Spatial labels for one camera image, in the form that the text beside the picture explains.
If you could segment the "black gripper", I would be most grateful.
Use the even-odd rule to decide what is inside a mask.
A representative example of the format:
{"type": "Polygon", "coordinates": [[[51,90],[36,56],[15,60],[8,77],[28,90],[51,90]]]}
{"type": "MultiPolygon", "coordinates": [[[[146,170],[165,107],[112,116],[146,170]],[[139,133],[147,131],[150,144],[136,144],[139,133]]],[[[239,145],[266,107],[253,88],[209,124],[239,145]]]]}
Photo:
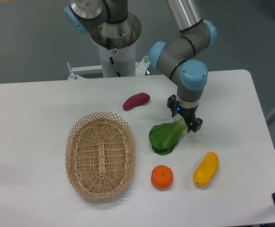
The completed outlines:
{"type": "Polygon", "coordinates": [[[201,118],[196,118],[195,113],[198,106],[193,108],[184,108],[179,105],[179,101],[175,94],[171,95],[167,100],[167,107],[171,111],[171,117],[175,117],[177,114],[180,114],[187,125],[187,132],[197,132],[201,129],[203,120],[201,118]]]}

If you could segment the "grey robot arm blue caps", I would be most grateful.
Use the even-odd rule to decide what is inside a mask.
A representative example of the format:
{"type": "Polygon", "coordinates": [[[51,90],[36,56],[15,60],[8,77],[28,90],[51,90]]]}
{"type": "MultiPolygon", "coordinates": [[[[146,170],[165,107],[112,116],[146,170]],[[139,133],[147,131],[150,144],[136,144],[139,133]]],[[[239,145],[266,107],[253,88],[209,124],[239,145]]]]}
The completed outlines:
{"type": "MultiPolygon", "coordinates": [[[[195,56],[217,38],[215,26],[199,15],[192,0],[169,0],[180,32],[173,43],[159,41],[149,53],[150,64],[177,86],[168,98],[172,115],[181,115],[188,131],[198,131],[203,121],[195,113],[207,83],[207,66],[195,56]]],[[[135,76],[135,46],[142,34],[140,20],[128,11],[125,0],[73,0],[64,8],[79,34],[89,33],[98,46],[105,78],[135,76]]]]}

